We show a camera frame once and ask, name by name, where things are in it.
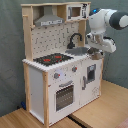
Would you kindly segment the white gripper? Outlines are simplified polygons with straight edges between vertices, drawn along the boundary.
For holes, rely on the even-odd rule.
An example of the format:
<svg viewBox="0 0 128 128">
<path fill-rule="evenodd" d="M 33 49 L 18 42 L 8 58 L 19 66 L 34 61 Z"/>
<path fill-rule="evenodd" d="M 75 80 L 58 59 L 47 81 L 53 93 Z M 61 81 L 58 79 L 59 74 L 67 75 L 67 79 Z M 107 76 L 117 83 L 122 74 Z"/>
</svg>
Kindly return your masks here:
<svg viewBox="0 0 128 128">
<path fill-rule="evenodd" d="M 116 50 L 115 41 L 110 37 L 103 35 L 93 35 L 89 33 L 86 35 L 90 47 L 113 53 Z"/>
</svg>

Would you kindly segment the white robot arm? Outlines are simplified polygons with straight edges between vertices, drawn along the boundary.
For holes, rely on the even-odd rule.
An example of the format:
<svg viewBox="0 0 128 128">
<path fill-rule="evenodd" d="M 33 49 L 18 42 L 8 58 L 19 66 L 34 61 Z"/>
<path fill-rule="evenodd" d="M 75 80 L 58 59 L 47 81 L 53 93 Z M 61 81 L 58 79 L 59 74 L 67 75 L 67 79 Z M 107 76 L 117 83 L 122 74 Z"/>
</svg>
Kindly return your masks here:
<svg viewBox="0 0 128 128">
<path fill-rule="evenodd" d="M 106 27 L 110 26 L 116 30 L 128 27 L 128 13 L 96 8 L 90 11 L 88 20 L 91 29 L 91 32 L 86 35 L 88 44 L 92 48 L 113 53 L 116 45 L 112 38 L 104 36 Z"/>
</svg>

